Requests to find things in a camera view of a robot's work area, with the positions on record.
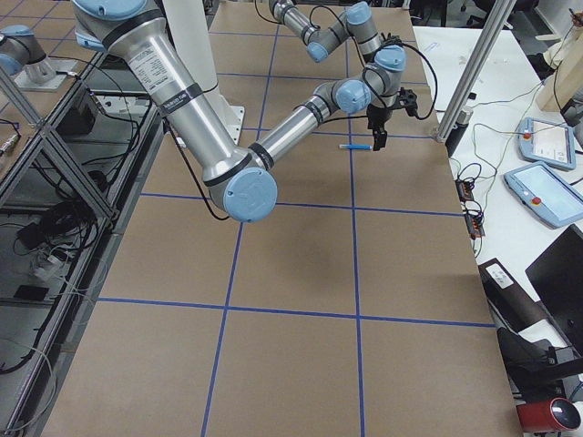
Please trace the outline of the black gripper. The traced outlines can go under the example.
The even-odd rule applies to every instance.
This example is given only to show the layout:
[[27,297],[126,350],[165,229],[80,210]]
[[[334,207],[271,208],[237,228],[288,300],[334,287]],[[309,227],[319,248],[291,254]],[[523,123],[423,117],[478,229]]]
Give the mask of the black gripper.
[[386,147],[387,132],[385,123],[392,116],[390,107],[378,107],[370,104],[366,108],[367,128],[373,131],[373,151],[379,151]]

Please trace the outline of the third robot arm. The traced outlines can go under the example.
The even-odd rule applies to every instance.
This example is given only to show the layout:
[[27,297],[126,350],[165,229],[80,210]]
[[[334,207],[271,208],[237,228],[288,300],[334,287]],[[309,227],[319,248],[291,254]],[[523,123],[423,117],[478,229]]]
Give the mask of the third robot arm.
[[26,25],[10,25],[1,29],[1,68],[9,76],[45,61],[47,54],[32,29]]

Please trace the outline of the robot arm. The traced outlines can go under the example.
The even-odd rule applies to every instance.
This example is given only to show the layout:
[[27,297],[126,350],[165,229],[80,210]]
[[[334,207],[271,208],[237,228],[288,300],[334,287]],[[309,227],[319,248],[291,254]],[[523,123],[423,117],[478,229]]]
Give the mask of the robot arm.
[[302,39],[313,61],[323,61],[354,38],[366,63],[358,76],[318,86],[266,136],[239,147],[170,43],[166,18],[155,2],[73,4],[77,42],[126,61],[201,165],[214,204],[239,222],[259,221],[272,212],[278,195],[271,175],[275,162],[337,110],[348,115],[365,110],[372,120],[374,147],[384,147],[384,124],[397,107],[406,66],[404,49],[381,39],[364,1],[344,10],[327,29],[312,25],[293,1],[271,1],[269,8],[276,23]]
[[372,8],[361,1],[349,6],[340,14],[333,13],[332,24],[326,28],[316,25],[294,1],[270,1],[274,20],[286,26],[304,45],[311,59],[320,63],[347,40],[356,42],[363,60],[368,62],[382,45],[373,20]]

